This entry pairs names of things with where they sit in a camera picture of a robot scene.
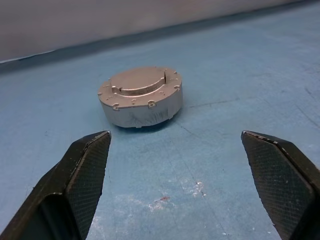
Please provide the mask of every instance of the blue cutting mat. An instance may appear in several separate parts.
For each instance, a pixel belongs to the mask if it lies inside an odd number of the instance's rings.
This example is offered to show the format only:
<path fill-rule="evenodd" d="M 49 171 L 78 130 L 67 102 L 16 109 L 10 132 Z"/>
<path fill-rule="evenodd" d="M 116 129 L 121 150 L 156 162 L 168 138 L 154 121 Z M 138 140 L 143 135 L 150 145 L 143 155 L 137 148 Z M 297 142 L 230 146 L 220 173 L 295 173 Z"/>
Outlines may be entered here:
<path fill-rule="evenodd" d="M 320 166 L 319 16 L 294 4 L 0 65 L 0 231 L 73 141 L 110 130 L 88 240 L 279 240 L 240 135 L 292 141 Z M 110 125 L 98 88 L 138 66 L 177 69 L 184 107 L 157 128 Z"/>

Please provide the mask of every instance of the cylindrical model part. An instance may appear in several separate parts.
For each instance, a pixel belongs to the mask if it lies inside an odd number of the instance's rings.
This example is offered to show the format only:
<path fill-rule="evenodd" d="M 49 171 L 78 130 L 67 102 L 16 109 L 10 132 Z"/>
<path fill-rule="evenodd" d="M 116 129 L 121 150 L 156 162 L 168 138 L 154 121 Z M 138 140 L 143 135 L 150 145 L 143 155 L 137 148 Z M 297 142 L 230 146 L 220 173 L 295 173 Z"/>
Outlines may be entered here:
<path fill-rule="evenodd" d="M 181 108 L 182 78 L 170 68 L 134 68 L 104 82 L 98 97 L 109 122 L 123 128 L 152 126 Z"/>

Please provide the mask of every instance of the blue work surface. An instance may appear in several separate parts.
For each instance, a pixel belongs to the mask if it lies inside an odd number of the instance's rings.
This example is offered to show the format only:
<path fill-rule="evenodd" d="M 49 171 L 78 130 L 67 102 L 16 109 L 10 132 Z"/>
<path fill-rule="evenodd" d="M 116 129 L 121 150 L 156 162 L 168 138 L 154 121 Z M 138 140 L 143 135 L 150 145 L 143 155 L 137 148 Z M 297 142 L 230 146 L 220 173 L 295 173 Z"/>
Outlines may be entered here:
<path fill-rule="evenodd" d="M 98 88 L 138 66 L 180 72 L 184 107 L 154 128 L 110 125 Z M 112 141 L 88 240 L 279 240 L 242 130 L 292 141 L 320 166 L 317 2 L 63 49 L 0 72 L 0 231 L 73 141 L 102 130 Z"/>

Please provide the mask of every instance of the white wall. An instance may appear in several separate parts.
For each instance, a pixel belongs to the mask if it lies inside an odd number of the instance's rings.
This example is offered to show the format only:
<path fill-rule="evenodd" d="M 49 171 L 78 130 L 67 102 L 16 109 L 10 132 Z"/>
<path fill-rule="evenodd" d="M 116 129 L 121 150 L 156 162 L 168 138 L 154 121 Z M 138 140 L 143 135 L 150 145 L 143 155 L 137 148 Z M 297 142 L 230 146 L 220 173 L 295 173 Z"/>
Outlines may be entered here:
<path fill-rule="evenodd" d="M 0 61 L 294 2 L 294 0 L 1 0 Z"/>

